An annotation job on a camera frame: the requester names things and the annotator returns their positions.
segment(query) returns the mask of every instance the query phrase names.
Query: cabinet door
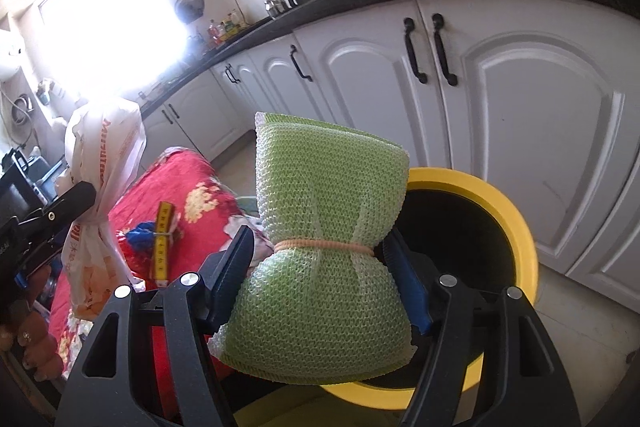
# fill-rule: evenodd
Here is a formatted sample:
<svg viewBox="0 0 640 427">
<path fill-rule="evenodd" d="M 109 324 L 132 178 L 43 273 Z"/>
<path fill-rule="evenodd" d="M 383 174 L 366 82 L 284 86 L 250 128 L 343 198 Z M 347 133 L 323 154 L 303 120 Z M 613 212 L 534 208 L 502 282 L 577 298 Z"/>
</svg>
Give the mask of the cabinet door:
<svg viewBox="0 0 640 427">
<path fill-rule="evenodd" d="M 278 112 L 278 106 L 273 102 L 273 94 L 264 79 L 256 71 L 248 53 L 235 55 L 229 60 L 232 75 L 239 87 L 243 87 L 248 94 L 253 107 L 253 114 L 260 112 Z"/>
<path fill-rule="evenodd" d="M 148 169 L 167 147 L 196 149 L 164 105 L 146 117 L 143 124 L 146 134 L 146 147 L 140 158 L 143 170 Z"/>
<path fill-rule="evenodd" d="M 567 275 L 640 313 L 640 156 L 620 199 Z"/>
<path fill-rule="evenodd" d="M 234 80 L 227 69 L 228 67 L 230 68 L 231 66 L 227 61 L 220 62 L 209 71 L 216 77 L 218 84 L 222 87 L 222 90 L 231 101 L 238 115 L 240 115 L 242 122 L 245 126 L 251 128 L 254 126 L 254 101 L 244 88 L 244 84 Z"/>
<path fill-rule="evenodd" d="M 165 105 L 208 161 L 248 130 L 209 70 L 194 78 Z"/>
<path fill-rule="evenodd" d="M 296 50 L 293 58 L 292 46 Z M 249 55 L 260 76 L 270 84 L 276 94 L 282 112 L 302 118 L 334 122 L 318 87 L 319 79 L 310 74 L 309 64 L 293 35 L 258 46 L 250 50 Z M 309 78 L 300 76 L 293 60 L 303 71 L 302 75 Z"/>
<path fill-rule="evenodd" d="M 441 31 L 452 167 L 513 201 L 562 273 L 616 202 L 638 149 L 640 24 L 575 0 L 420 0 Z"/>
<path fill-rule="evenodd" d="M 404 20 L 426 84 L 412 73 Z M 294 31 L 338 124 L 398 143 L 412 166 L 447 167 L 440 87 L 415 0 L 358 10 Z"/>
</svg>

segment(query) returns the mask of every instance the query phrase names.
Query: human hand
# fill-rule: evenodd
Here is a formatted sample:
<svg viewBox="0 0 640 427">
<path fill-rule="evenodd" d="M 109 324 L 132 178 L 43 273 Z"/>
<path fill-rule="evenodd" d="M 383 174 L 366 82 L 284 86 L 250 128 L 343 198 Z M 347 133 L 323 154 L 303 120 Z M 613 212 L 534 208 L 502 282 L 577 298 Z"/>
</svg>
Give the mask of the human hand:
<svg viewBox="0 0 640 427">
<path fill-rule="evenodd" d="M 27 300 L 29 306 L 42 292 L 51 273 L 50 266 L 40 268 L 29 279 Z M 36 311 L 32 311 L 17 328 L 0 325 L 0 349 L 8 351 L 17 342 L 24 347 L 22 365 L 29 370 L 36 367 L 35 381 L 53 380 L 62 375 L 63 363 L 58 354 L 58 343 L 49 334 L 47 321 Z"/>
</svg>

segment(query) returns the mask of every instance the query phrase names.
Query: screw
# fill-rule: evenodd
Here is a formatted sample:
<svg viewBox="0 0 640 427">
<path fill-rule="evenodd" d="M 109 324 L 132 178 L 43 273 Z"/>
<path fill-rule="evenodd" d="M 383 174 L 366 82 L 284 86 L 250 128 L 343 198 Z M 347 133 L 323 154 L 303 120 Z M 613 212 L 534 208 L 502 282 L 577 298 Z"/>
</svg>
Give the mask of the screw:
<svg viewBox="0 0 640 427">
<path fill-rule="evenodd" d="M 180 282 L 185 286 L 193 286 L 196 282 L 198 282 L 199 278 L 200 277 L 197 273 L 188 272 L 180 277 Z"/>
<path fill-rule="evenodd" d="M 440 284 L 447 288 L 453 288 L 456 284 L 458 284 L 458 279 L 453 277 L 452 275 L 446 273 L 440 276 Z"/>
<path fill-rule="evenodd" d="M 512 299 L 519 299 L 520 297 L 522 297 L 522 290 L 517 286 L 509 286 L 507 288 L 507 295 Z"/>
<path fill-rule="evenodd" d="M 113 292 L 113 294 L 118 298 L 118 299 L 124 299 L 127 295 L 129 295 L 131 293 L 131 286 L 123 284 L 122 286 L 118 286 L 116 288 L 116 291 Z"/>
</svg>

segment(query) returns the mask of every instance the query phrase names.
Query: tiled floor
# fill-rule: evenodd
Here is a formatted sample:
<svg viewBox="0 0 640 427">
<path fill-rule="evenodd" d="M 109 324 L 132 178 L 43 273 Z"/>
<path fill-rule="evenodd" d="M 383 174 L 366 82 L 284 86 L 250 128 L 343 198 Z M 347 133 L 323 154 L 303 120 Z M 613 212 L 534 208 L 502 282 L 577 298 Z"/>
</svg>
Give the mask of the tiled floor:
<svg viewBox="0 0 640 427">
<path fill-rule="evenodd" d="M 222 168 L 221 181 L 241 196 L 255 194 L 255 143 Z M 544 266 L 536 310 L 556 345 L 585 425 L 626 372 L 640 347 L 640 315 Z"/>
<path fill-rule="evenodd" d="M 238 196 L 255 196 L 255 142 L 241 149 L 216 174 Z"/>
</svg>

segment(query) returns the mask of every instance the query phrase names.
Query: bubble wrap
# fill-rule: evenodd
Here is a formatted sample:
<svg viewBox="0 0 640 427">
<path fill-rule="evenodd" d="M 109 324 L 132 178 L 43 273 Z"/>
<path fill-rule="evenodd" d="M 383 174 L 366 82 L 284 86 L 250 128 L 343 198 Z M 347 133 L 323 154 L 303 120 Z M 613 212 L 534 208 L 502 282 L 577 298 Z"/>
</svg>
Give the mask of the bubble wrap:
<svg viewBox="0 0 640 427">
<path fill-rule="evenodd" d="M 274 244 L 326 239 L 373 248 L 398 216 L 409 158 L 399 146 L 303 118 L 256 115 L 257 198 Z M 368 254 L 280 250 L 244 280 L 209 341 L 222 362 L 295 384 L 372 378 L 406 364 L 411 326 L 386 267 Z"/>
</svg>

